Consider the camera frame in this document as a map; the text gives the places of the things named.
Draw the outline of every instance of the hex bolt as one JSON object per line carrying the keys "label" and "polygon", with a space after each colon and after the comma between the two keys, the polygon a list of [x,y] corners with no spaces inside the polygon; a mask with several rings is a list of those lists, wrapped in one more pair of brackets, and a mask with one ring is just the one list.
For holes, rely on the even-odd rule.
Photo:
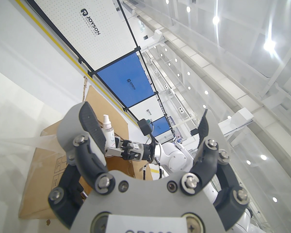
{"label": "hex bolt", "polygon": [[247,191],[245,189],[238,190],[237,191],[237,198],[239,201],[247,200],[247,198],[248,198]]}
{"label": "hex bolt", "polygon": [[83,135],[79,135],[79,136],[76,136],[73,140],[73,145],[75,147],[78,147],[80,144],[82,144],[83,142],[85,141],[85,136]]}
{"label": "hex bolt", "polygon": [[110,179],[107,176],[103,176],[99,182],[98,182],[98,187],[101,189],[107,188],[110,185]]}
{"label": "hex bolt", "polygon": [[59,199],[60,197],[60,192],[58,190],[54,190],[51,194],[50,194],[50,199],[52,201],[56,201],[57,199]]}
{"label": "hex bolt", "polygon": [[230,157],[228,156],[228,153],[225,151],[225,150],[223,150],[222,152],[220,152],[220,158],[222,158],[222,159],[229,159]]}
{"label": "hex bolt", "polygon": [[212,148],[215,148],[217,146],[217,142],[215,140],[209,140],[208,145],[211,146]]}
{"label": "hex bolt", "polygon": [[185,181],[185,184],[189,189],[195,189],[197,186],[197,183],[198,183],[197,180],[191,176],[189,176]]}

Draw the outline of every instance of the yellow stripe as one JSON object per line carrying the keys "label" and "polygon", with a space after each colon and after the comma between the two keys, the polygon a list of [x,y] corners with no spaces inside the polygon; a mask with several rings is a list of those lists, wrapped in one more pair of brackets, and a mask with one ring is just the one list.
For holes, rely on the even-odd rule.
{"label": "yellow stripe", "polygon": [[[122,108],[118,105],[117,102],[115,102],[89,75],[88,73],[81,67],[81,65],[76,62],[72,56],[66,51],[65,48],[63,48],[57,41],[56,39],[45,29],[45,27],[31,14],[31,12],[21,3],[20,0],[15,0],[18,5],[29,15],[29,17],[31,17],[31,19],[43,30],[43,32],[58,46],[59,49],[61,49],[61,51],[88,77],[89,80],[91,80],[93,82],[94,85],[96,85],[108,98],[109,100],[111,100],[114,105],[116,105],[120,110],[122,110]],[[124,112],[124,114],[126,114],[126,116],[135,124],[137,125],[137,123],[126,113]]]}
{"label": "yellow stripe", "polygon": [[160,173],[159,170],[151,169],[151,172]]}

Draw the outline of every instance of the white ceiling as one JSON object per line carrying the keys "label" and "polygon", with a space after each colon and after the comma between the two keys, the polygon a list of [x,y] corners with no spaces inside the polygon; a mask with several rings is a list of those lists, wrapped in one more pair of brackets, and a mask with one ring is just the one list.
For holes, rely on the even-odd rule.
{"label": "white ceiling", "polygon": [[[218,0],[218,38],[212,23],[217,0],[136,1],[260,100],[282,89],[291,101],[291,0]],[[263,48],[269,29],[274,54]],[[291,129],[291,105],[283,102],[272,110]]]}

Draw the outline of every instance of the label sticker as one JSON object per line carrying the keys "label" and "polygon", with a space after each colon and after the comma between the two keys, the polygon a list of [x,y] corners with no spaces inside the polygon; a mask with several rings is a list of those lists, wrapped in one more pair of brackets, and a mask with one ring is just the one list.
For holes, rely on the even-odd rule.
{"label": "label sticker", "polygon": [[139,149],[139,145],[137,144],[137,143],[132,143],[133,144],[133,146],[134,146],[134,149],[136,149],[136,150],[138,150]]}
{"label": "label sticker", "polygon": [[183,233],[187,232],[185,218],[141,217],[110,214],[106,233]]}

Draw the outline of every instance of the screw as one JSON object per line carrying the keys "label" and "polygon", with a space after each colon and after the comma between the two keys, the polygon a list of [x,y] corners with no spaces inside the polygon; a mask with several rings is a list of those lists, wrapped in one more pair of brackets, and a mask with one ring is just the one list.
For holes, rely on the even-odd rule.
{"label": "screw", "polygon": [[186,181],[185,181],[185,184],[188,188],[190,189],[195,189],[196,186],[197,186],[197,180],[194,179],[192,176],[189,176]]}
{"label": "screw", "polygon": [[177,184],[174,181],[167,183],[167,189],[170,193],[175,193],[177,191]]}
{"label": "screw", "polygon": [[217,146],[217,142],[215,140],[209,140],[208,145],[211,146],[212,148],[215,148]]}
{"label": "screw", "polygon": [[127,181],[121,181],[120,184],[119,184],[119,192],[126,192],[128,190],[128,182]]}
{"label": "screw", "polygon": [[110,179],[107,176],[104,176],[98,182],[98,187],[101,189],[107,188],[110,185]]}
{"label": "screw", "polygon": [[247,200],[247,198],[248,198],[247,191],[244,189],[238,190],[237,191],[237,198],[239,201]]}
{"label": "screw", "polygon": [[56,201],[57,199],[59,199],[59,197],[60,197],[60,192],[58,190],[54,190],[50,195],[50,199],[52,201]]}
{"label": "screw", "polygon": [[68,158],[69,158],[69,160],[74,160],[74,155],[71,154],[71,155],[68,156]]}
{"label": "screw", "polygon": [[225,150],[220,153],[220,158],[222,159],[229,159],[229,156]]}
{"label": "screw", "polygon": [[85,141],[85,136],[83,135],[79,135],[79,136],[76,136],[73,140],[73,145],[75,147],[78,147],[80,144],[82,144],[83,142]]}

